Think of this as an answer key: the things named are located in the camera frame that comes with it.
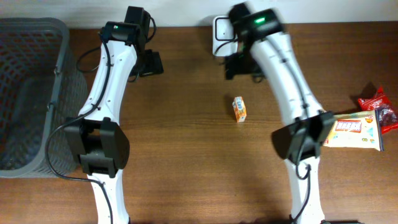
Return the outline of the small orange packet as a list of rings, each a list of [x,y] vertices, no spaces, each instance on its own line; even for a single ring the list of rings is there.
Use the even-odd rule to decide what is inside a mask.
[[[245,121],[247,117],[247,111],[246,111],[246,106],[244,104],[244,100],[242,96],[237,96],[233,100],[233,109],[234,109],[234,114],[236,117],[236,122],[237,123],[242,123]]]

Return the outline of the beige wet wipes pack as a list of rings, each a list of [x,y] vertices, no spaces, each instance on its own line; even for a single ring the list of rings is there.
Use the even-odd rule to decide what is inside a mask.
[[[323,143],[324,146],[384,151],[377,110],[338,114],[334,118],[335,123]]]

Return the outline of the red snack bag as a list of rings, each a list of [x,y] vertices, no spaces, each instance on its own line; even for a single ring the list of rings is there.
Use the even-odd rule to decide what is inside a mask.
[[[376,110],[379,124],[383,134],[397,129],[397,110],[380,86],[372,98],[358,98],[358,103],[363,111]]]

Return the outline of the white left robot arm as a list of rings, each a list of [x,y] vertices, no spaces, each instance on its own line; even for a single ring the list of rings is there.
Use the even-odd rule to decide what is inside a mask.
[[[119,124],[121,103],[131,78],[163,73],[160,54],[146,48],[154,18],[129,6],[124,21],[107,22],[99,32],[101,59],[88,98],[64,127],[73,159],[95,195],[98,223],[130,223],[123,192],[123,171],[130,143]]]

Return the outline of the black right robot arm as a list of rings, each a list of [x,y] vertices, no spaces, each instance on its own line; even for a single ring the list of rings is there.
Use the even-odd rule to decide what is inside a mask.
[[[254,60],[277,100],[283,127],[271,134],[292,194],[291,223],[325,223],[320,202],[320,149],[335,119],[312,93],[295,58],[290,34],[274,9],[254,12],[248,2],[228,13],[242,55]]]

